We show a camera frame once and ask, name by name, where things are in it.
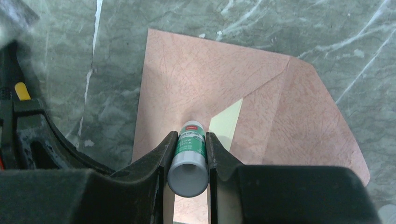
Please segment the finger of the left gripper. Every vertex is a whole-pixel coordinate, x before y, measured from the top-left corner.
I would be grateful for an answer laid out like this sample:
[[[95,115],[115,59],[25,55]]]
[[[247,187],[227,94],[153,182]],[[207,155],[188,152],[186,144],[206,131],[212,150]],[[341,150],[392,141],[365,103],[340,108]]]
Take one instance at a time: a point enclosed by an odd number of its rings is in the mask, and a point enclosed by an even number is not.
[[[58,130],[38,98],[20,101],[14,85],[25,82],[17,59],[18,42],[0,51],[0,169],[91,168],[114,170],[79,152]]]

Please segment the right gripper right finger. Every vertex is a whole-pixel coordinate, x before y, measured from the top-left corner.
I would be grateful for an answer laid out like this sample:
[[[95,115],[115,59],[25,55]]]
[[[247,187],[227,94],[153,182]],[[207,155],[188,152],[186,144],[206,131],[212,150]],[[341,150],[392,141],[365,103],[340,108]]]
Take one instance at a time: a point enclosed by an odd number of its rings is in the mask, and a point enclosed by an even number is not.
[[[245,165],[206,134],[211,224],[379,224],[360,178],[335,166]]]

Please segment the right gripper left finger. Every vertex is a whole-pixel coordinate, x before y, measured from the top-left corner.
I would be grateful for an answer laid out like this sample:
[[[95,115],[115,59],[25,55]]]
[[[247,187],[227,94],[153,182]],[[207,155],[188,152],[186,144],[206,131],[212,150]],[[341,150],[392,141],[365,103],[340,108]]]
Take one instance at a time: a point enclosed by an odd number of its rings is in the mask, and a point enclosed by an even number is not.
[[[92,169],[9,170],[0,174],[3,224],[170,224],[167,172],[178,134],[105,176]]]

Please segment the green glue stick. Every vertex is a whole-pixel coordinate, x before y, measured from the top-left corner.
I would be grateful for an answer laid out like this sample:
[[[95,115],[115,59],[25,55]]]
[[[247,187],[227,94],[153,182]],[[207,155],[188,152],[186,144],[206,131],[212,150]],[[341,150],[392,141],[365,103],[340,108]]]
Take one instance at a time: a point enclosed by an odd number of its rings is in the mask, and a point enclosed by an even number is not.
[[[205,130],[197,121],[186,122],[180,132],[167,181],[178,196],[191,198],[203,193],[209,183]]]

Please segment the tan paper letter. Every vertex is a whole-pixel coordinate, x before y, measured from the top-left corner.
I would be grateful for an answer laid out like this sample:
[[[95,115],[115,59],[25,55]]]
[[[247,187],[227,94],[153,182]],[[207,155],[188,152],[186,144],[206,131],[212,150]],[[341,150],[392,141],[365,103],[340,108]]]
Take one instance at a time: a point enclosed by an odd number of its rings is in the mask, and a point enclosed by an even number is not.
[[[209,132],[212,132],[217,136],[223,147],[228,152],[231,149],[242,103],[243,98],[212,117],[209,124]]]

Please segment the pink envelope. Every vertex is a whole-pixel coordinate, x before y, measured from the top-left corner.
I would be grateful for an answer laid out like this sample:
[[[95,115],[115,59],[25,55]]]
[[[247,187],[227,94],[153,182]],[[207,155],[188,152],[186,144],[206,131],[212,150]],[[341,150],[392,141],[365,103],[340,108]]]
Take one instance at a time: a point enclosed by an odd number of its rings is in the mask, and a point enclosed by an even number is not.
[[[133,160],[194,120],[205,131],[243,98],[230,153],[245,165],[335,166],[370,175],[312,65],[293,56],[149,29]],[[208,189],[174,198],[173,222],[210,224]]]

